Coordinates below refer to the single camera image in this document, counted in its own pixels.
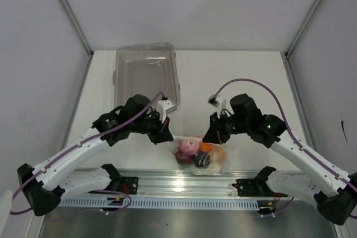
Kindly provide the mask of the orange fruit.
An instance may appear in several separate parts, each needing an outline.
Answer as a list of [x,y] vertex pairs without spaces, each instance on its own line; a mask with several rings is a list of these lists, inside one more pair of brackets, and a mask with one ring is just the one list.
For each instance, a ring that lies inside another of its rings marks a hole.
[[201,143],[199,151],[204,153],[210,153],[215,149],[215,146],[210,143]]

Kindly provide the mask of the peach fruit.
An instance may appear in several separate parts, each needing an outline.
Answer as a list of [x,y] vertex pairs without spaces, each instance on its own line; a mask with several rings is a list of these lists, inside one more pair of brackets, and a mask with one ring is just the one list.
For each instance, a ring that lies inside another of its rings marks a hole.
[[227,153],[221,148],[216,148],[211,153],[211,159],[217,163],[224,163],[227,159]]

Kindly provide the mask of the pink onion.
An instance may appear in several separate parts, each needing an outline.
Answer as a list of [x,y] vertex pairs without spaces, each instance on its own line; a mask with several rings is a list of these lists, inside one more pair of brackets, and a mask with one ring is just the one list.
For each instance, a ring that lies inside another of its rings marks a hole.
[[180,140],[178,147],[182,153],[193,156],[200,150],[201,142],[197,140]]

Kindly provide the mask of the dark mangosteen fruit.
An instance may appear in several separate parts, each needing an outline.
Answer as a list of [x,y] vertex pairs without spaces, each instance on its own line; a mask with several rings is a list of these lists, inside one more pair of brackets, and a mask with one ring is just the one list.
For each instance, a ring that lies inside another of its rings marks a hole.
[[207,168],[210,165],[211,157],[209,153],[198,152],[192,156],[193,163],[197,168]]

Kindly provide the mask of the dark red apple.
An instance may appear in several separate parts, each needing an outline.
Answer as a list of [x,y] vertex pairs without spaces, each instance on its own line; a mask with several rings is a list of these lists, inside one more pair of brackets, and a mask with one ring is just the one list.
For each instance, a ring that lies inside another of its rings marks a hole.
[[193,160],[190,156],[183,154],[181,151],[177,151],[174,153],[175,160],[179,165],[189,166],[193,164]]

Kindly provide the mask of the white radish with leaves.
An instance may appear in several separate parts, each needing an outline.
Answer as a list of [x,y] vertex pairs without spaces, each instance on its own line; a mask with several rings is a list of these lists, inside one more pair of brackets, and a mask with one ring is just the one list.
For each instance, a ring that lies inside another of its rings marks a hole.
[[198,176],[215,176],[221,173],[222,165],[219,163],[210,163],[209,166],[204,168],[197,168],[193,166],[191,172]]

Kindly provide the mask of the clear zip top bag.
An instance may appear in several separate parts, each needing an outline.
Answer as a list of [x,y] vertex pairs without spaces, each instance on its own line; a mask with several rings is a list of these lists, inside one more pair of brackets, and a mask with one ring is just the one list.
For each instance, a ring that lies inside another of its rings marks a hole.
[[172,152],[180,169],[196,176],[217,176],[230,167],[230,148],[225,145],[205,143],[202,136],[174,136]]

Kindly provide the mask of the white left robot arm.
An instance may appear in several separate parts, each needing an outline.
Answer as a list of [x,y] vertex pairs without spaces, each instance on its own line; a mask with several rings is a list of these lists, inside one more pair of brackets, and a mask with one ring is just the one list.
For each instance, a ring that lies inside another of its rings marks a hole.
[[123,178],[112,164],[72,175],[80,165],[109,149],[130,134],[148,136],[153,144],[173,141],[168,114],[175,104],[159,92],[152,100],[136,94],[124,105],[102,114],[73,144],[49,159],[31,166],[23,164],[17,170],[20,187],[35,216],[53,211],[63,199],[83,193],[117,194]]

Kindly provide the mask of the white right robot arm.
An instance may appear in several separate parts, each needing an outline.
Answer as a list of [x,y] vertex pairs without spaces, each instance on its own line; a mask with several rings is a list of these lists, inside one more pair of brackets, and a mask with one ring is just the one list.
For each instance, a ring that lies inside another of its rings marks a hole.
[[224,144],[233,134],[246,134],[254,142],[288,159],[310,179],[305,182],[265,167],[254,185],[260,195],[279,192],[298,198],[315,206],[325,219],[340,226],[352,217],[356,207],[356,174],[337,167],[302,143],[279,117],[262,114],[247,94],[230,100],[232,114],[224,113],[226,100],[218,96],[209,97],[208,103],[217,110],[210,115],[209,128],[203,138],[205,143]]

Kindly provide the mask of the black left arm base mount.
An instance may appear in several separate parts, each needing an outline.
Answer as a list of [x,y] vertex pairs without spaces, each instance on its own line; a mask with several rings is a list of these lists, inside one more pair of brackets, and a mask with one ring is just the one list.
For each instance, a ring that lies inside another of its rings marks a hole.
[[109,184],[100,190],[124,192],[129,195],[136,195],[139,186],[139,178],[132,176],[122,176],[112,164],[104,164],[102,169],[109,176]]

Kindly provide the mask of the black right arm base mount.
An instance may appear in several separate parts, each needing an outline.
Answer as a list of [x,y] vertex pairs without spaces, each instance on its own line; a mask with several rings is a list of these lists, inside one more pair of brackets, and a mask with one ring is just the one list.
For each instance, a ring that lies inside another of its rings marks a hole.
[[231,185],[240,197],[274,197],[278,193],[281,197],[288,197],[281,192],[273,192],[267,186],[268,176],[276,171],[274,167],[265,166],[254,178],[236,179]]

